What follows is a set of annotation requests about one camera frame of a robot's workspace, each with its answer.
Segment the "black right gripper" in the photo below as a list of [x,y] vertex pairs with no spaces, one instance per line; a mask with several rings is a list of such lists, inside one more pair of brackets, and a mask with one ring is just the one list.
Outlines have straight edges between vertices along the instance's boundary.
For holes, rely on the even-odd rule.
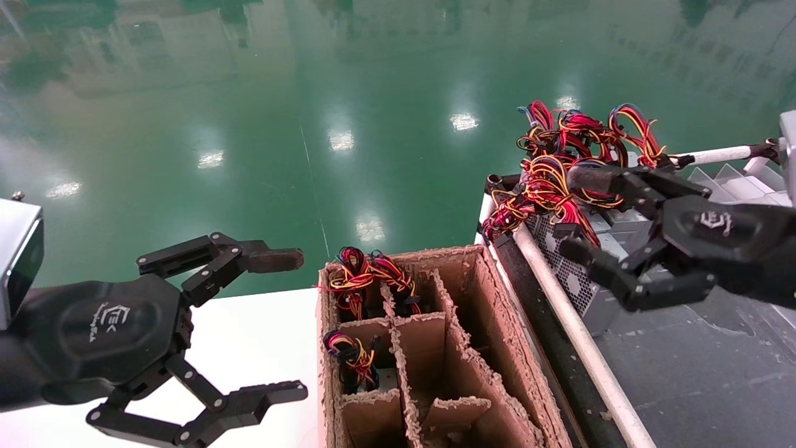
[[623,259],[579,238],[560,242],[560,254],[583,266],[626,311],[704,301],[714,286],[794,308],[793,207],[712,202],[708,187],[648,167],[574,166],[566,181],[571,191],[619,196],[646,218],[660,210],[665,239],[651,239]]

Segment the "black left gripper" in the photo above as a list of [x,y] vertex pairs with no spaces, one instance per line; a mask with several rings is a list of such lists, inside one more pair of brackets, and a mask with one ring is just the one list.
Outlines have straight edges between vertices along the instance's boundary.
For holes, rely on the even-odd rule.
[[[74,405],[109,398],[86,422],[105,436],[155,447],[208,447],[224,433],[261,424],[278,404],[307,399],[299,380],[222,394],[188,363],[199,308],[243,273],[295,271],[299,248],[271,249],[216,232],[145,253],[128,282],[86,281],[35,289],[18,311],[18,403]],[[194,269],[182,291],[163,279]],[[127,413],[170,378],[202,405],[178,425]]]

